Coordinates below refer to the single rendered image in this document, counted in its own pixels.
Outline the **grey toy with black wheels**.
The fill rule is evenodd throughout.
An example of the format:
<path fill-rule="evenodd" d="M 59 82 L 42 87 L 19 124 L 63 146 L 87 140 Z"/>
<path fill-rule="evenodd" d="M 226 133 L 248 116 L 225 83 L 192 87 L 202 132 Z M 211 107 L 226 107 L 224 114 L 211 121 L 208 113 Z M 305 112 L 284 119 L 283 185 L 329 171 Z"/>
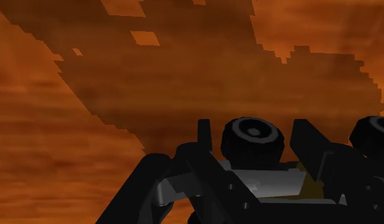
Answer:
<path fill-rule="evenodd" d="M 225 125 L 220 146 L 224 159 L 217 162 L 233 172 L 256 198 L 282 203 L 298 196 L 305 177 L 311 177 L 298 158 L 280 162 L 284 147 L 283 134 L 272 123 L 235 118 Z"/>

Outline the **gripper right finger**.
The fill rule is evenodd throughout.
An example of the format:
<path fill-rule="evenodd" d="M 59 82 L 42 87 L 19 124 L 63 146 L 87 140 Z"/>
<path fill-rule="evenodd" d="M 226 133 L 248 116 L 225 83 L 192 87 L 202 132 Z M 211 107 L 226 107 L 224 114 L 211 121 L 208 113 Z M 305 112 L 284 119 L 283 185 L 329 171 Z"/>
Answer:
<path fill-rule="evenodd" d="M 290 147 L 331 204 L 309 212 L 333 224 L 384 224 L 384 118 L 362 118 L 351 145 L 329 141 L 307 119 L 296 119 Z"/>

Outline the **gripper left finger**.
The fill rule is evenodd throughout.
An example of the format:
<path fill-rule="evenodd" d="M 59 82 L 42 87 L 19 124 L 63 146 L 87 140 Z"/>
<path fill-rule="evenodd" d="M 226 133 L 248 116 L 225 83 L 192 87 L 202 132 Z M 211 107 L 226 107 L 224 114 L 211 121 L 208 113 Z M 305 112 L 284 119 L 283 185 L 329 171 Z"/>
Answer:
<path fill-rule="evenodd" d="M 145 155 L 96 224 L 161 224 L 173 207 L 153 203 L 159 183 L 173 171 L 192 175 L 194 193 L 189 197 L 201 224 L 257 224 L 259 200 L 231 171 L 210 153 L 210 121 L 197 123 L 197 141 L 183 143 L 174 158 L 161 153 Z"/>

